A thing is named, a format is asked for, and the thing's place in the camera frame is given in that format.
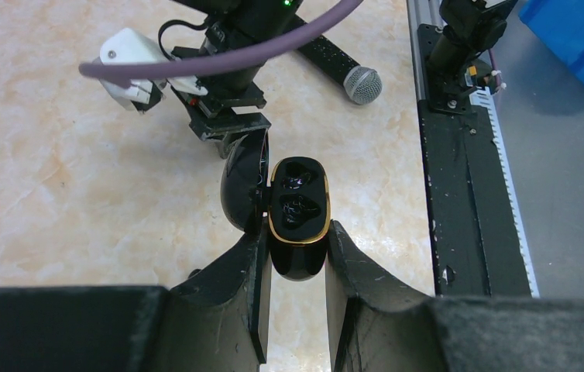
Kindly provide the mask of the black earbud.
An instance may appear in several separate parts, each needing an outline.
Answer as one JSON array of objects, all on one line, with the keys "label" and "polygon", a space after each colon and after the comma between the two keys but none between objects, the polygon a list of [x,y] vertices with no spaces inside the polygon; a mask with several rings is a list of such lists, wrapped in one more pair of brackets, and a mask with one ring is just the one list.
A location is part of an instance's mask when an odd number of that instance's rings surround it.
[{"label": "black earbud", "polygon": [[187,276],[188,279],[191,279],[192,277],[196,276],[198,273],[201,272],[201,269],[197,268],[192,270],[189,275]]}]

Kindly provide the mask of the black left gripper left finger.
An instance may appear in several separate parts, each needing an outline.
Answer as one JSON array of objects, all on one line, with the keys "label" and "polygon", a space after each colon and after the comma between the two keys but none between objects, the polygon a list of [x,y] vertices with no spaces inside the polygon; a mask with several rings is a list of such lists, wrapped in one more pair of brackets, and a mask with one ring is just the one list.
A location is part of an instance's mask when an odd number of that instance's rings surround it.
[{"label": "black left gripper left finger", "polygon": [[265,245],[245,234],[174,288],[0,288],[0,371],[256,371]]}]

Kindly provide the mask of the black charging case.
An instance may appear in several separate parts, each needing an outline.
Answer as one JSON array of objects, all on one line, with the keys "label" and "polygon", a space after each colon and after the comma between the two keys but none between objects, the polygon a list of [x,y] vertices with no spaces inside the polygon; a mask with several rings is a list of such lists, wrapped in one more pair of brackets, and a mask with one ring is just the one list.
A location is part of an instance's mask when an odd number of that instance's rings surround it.
[{"label": "black charging case", "polygon": [[268,132],[258,129],[235,141],[221,180],[222,208],[237,229],[266,236],[279,275],[306,281],[327,256],[328,178],[310,157],[287,157],[271,167],[268,139]]}]

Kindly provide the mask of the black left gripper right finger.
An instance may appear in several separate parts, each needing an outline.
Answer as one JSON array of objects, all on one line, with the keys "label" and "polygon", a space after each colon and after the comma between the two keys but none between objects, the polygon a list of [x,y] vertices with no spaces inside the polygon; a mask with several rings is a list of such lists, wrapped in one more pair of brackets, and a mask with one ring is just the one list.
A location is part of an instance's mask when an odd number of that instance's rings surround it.
[{"label": "black left gripper right finger", "polygon": [[584,371],[584,301],[431,297],[332,221],[325,266],[334,371]]}]

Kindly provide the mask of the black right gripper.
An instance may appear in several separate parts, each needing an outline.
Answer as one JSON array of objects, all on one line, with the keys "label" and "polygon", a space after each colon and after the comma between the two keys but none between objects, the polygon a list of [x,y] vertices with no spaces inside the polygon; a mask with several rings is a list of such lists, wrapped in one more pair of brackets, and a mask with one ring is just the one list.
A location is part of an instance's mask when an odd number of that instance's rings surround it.
[{"label": "black right gripper", "polygon": [[[261,66],[249,67],[220,75],[200,77],[206,88],[204,96],[171,88],[191,118],[190,128],[198,139],[213,142],[218,155],[225,159],[237,140],[259,129],[271,127],[260,112],[266,105],[264,92],[253,82]],[[237,113],[236,108],[255,107],[256,112]]]}]

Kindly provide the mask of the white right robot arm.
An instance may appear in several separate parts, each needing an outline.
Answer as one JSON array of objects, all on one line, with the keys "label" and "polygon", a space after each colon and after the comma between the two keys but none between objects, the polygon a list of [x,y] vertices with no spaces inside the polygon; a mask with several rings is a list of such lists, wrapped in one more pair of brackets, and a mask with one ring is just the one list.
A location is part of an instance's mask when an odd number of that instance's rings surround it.
[{"label": "white right robot arm", "polygon": [[[205,57],[250,47],[271,40],[287,29],[301,1],[217,1],[204,21],[205,39],[198,49],[176,46],[174,57]],[[249,132],[268,129],[271,123],[259,112],[239,114],[241,107],[263,109],[264,93],[253,82],[263,64],[224,74],[200,77],[204,96],[173,88],[191,118],[190,128],[202,141],[214,142],[222,159],[235,142]]]}]

